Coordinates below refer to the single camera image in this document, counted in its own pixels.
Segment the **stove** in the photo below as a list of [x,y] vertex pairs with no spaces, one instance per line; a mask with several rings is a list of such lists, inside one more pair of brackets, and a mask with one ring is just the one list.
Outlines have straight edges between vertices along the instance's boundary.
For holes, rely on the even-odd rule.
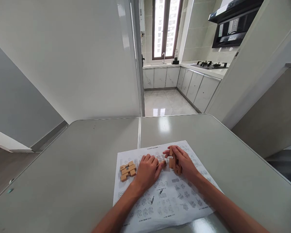
[[214,64],[212,61],[199,61],[197,62],[196,65],[191,65],[191,66],[196,66],[196,67],[208,69],[208,70],[228,68],[227,63],[225,62],[223,62],[222,64],[220,64],[219,62]]

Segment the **gray table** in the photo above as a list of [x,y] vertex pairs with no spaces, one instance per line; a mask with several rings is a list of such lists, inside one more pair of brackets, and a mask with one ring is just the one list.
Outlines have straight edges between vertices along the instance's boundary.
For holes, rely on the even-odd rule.
[[[210,115],[73,122],[0,196],[0,232],[90,232],[112,207],[118,152],[186,140],[222,191],[291,232],[291,183]],[[229,232],[214,213],[160,232]]]

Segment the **faucet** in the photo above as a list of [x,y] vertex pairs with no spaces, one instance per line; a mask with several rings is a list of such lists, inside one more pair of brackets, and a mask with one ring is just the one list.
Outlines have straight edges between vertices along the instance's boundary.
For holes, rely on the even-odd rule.
[[163,53],[162,55],[164,55],[164,60],[163,60],[163,64],[165,64],[165,53]]

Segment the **sink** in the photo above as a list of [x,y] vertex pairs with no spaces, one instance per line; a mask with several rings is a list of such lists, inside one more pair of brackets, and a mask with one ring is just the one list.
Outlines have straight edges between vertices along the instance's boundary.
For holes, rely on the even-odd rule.
[[167,65],[166,63],[158,63],[158,64],[151,64],[152,66],[156,66],[156,65]]

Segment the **cabinet door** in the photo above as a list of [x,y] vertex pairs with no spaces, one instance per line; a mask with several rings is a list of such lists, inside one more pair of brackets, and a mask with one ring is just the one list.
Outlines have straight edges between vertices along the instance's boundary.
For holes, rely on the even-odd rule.
[[180,67],[168,67],[165,87],[176,87],[179,77]]
[[188,88],[191,82],[193,72],[190,70],[185,70],[183,84],[181,87],[181,92],[186,96],[188,92]]
[[153,88],[154,81],[154,69],[145,69],[143,70],[143,87]]
[[200,84],[199,90],[197,92],[194,105],[202,112],[204,113],[211,97],[213,96],[214,92],[217,89],[217,86],[219,85],[219,81],[212,79],[206,75],[204,75],[204,78]]
[[193,103],[200,86],[200,83],[203,79],[203,74],[193,73],[191,83],[188,89],[187,98]]
[[154,88],[165,87],[167,68],[154,69]]
[[184,74],[185,74],[185,69],[181,67],[181,68],[180,68],[180,72],[179,72],[178,83],[177,83],[177,88],[178,88],[179,90],[181,90],[181,88],[182,88],[183,79],[184,79]]

